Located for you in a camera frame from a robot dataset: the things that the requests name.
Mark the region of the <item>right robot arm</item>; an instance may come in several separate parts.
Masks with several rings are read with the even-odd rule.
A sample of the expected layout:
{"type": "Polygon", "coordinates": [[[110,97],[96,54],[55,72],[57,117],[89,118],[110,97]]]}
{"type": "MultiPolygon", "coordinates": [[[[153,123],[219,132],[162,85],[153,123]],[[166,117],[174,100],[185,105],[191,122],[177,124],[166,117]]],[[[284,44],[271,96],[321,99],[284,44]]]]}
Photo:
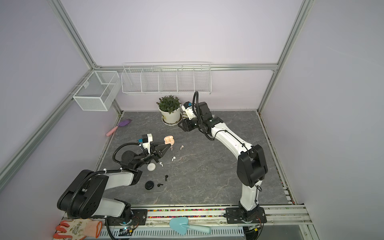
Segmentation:
{"type": "Polygon", "coordinates": [[[261,183],[268,173],[263,148],[244,141],[221,118],[214,117],[207,103],[199,101],[198,91],[194,93],[191,102],[182,105],[182,110],[187,114],[187,118],[178,124],[183,131],[198,129],[208,140],[220,141],[237,159],[237,176],[242,183],[242,195],[239,206],[234,208],[235,212],[226,213],[229,222],[266,223],[265,210],[258,201],[259,193],[262,192],[261,183]]]}

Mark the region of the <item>pink earbud charging case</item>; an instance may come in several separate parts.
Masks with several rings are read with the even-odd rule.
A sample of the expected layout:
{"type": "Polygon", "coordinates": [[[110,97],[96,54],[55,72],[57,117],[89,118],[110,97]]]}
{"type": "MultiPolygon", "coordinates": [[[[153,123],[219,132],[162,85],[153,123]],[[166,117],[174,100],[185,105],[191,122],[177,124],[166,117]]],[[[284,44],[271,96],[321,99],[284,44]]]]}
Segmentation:
{"type": "Polygon", "coordinates": [[[173,146],[175,144],[175,140],[174,140],[174,137],[173,136],[166,136],[164,138],[164,143],[167,145],[167,144],[170,144],[171,146],[173,146]]]}

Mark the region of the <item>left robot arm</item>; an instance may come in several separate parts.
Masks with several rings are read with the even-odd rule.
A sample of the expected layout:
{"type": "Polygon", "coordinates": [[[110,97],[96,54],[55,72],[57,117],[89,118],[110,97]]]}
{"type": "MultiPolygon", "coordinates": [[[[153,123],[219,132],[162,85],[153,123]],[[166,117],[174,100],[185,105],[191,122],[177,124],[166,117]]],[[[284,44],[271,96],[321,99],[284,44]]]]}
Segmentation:
{"type": "Polygon", "coordinates": [[[131,204],[117,199],[106,199],[104,192],[122,186],[133,186],[141,178],[140,167],[156,163],[174,145],[174,141],[161,143],[126,143],[113,153],[116,170],[83,170],[57,202],[57,208],[69,219],[105,218],[108,224],[129,225],[135,218],[131,204]]]}

